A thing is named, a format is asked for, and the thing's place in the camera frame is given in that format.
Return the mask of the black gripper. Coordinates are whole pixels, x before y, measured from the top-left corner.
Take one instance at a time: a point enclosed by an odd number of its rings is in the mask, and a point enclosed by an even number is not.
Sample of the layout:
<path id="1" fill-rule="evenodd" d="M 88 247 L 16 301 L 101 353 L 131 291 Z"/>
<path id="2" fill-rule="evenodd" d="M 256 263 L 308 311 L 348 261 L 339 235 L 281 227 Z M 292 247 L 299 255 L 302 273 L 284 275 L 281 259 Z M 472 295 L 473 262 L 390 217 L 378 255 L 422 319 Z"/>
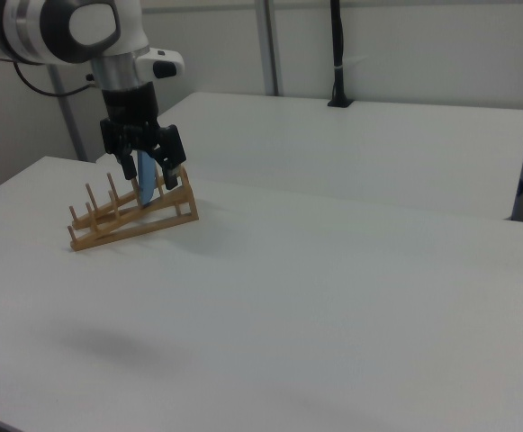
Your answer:
<path id="1" fill-rule="evenodd" d="M 137 177 L 133 149 L 152 149 L 162 169 L 167 190 L 178 186 L 177 171 L 186 161 L 185 149 L 175 125 L 158 124 L 158 101 L 152 83 L 127 90 L 103 90 L 107 117 L 100 121 L 104 150 L 115 155 L 126 180 Z"/>

